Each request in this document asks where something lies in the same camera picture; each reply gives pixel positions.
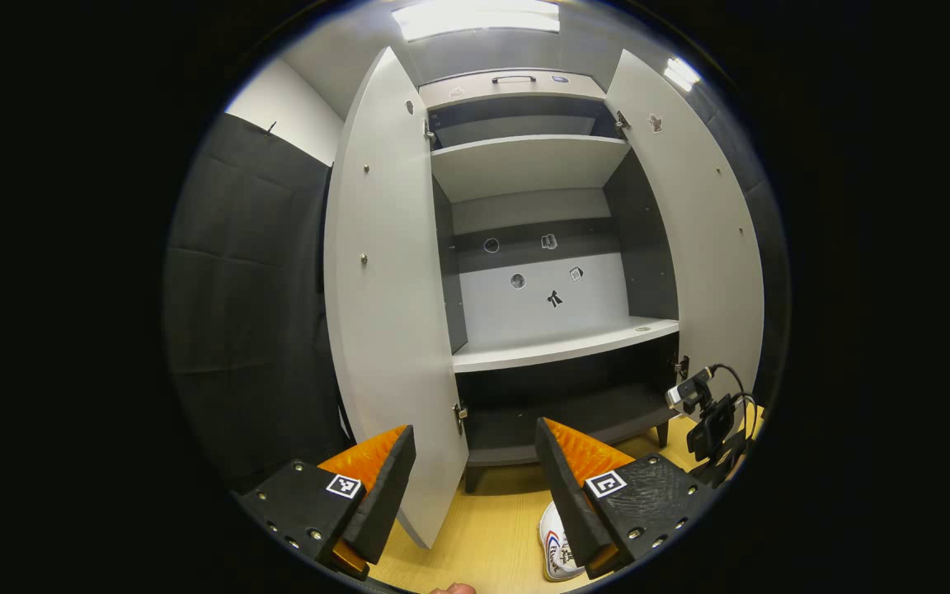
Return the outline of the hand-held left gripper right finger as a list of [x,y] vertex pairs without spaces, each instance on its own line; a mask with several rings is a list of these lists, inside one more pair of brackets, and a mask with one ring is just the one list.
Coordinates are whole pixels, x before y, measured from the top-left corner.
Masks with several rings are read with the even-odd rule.
[[655,558],[717,495],[663,455],[634,458],[546,417],[534,446],[574,560],[591,579]]

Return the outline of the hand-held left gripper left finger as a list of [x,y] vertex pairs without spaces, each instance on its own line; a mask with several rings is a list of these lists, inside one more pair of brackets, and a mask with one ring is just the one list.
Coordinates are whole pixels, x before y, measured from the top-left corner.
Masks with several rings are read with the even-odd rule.
[[291,553],[365,582],[380,563],[417,459],[415,428],[357,443],[340,427],[233,464],[245,512]]

